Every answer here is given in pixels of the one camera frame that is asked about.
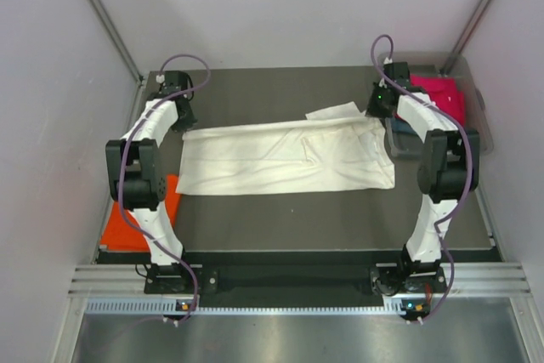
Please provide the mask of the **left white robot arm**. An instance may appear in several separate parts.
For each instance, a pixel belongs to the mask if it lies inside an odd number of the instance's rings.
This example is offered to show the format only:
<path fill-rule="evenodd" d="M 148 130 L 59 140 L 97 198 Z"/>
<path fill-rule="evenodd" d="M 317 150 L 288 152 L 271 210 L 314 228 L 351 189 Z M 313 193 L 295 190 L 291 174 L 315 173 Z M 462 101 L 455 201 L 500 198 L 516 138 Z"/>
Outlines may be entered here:
<path fill-rule="evenodd" d="M 156 78 L 158 90 L 125 135 L 105 146 L 110 195 L 121 217 L 138 231 L 150 249 L 146 279 L 161 277 L 175 292 L 187 290 L 195 273 L 183 260 L 184 246 L 173 232 L 167 214 L 167 174 L 160 146 L 170 132 L 182 133 L 196 118 L 187 91 L 193 82 L 182 71 L 166 71 Z"/>

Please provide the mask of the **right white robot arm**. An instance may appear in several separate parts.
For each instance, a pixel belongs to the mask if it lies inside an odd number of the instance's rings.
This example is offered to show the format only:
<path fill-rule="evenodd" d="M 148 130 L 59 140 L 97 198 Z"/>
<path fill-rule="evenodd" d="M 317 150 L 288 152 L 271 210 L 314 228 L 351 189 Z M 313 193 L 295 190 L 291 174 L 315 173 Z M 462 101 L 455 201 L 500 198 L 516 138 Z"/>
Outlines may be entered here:
<path fill-rule="evenodd" d="M 480 138 L 411 84 L 407 63 L 386 58 L 379 71 L 382 80 L 373 84 L 366 114 L 383 120 L 397 116 L 422 141 L 416 175 L 422 205 L 396 271 L 399 285 L 414 292 L 438 273 L 452 213 L 478 186 Z"/>

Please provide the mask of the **white t shirt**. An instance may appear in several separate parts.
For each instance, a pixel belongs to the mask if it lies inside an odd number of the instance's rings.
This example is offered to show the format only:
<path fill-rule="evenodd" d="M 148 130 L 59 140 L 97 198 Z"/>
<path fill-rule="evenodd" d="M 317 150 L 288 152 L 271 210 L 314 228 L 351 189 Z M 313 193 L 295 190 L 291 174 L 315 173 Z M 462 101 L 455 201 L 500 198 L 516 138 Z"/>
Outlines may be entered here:
<path fill-rule="evenodd" d="M 247 196 L 391 190 L 395 166 L 385 129 L 355 102 L 303 120 L 189 131 L 176 191 L 186 196 Z"/>

